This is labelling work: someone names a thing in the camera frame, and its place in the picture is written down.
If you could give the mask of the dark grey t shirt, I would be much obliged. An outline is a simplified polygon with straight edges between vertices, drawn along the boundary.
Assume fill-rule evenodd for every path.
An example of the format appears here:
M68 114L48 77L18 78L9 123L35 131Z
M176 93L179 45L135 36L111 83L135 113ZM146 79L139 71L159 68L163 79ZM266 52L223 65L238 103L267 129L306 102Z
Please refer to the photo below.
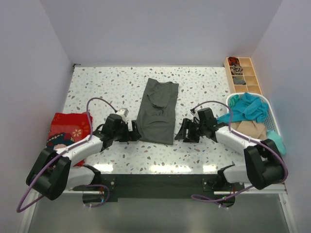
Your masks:
M140 140L172 145L179 84L149 78L136 119Z

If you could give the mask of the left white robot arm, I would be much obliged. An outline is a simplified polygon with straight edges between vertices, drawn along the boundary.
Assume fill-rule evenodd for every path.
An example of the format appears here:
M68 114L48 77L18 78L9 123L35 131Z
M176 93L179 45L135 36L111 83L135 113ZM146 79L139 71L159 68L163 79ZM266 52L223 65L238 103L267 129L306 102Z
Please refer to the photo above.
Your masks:
M98 171L88 166L74 166L87 157L106 150L115 141L138 141L140 138L136 121L128 121L121 112L110 114L105 123L81 141L56 150L43 149L26 184L49 200L55 200L65 190L81 185L89 190L96 190L101 184Z

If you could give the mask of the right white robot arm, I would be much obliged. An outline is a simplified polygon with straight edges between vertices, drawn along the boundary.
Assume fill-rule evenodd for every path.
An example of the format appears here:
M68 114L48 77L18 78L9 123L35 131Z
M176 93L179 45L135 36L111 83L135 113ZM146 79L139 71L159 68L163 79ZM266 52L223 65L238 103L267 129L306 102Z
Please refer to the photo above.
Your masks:
M183 119L175 139L198 143L203 136L244 156L243 166L230 165L217 172L216 184L223 191L234 183L250 183L262 190L286 177L284 162L273 140L258 140L239 134L228 124L217 122L210 108L199 110L193 119Z

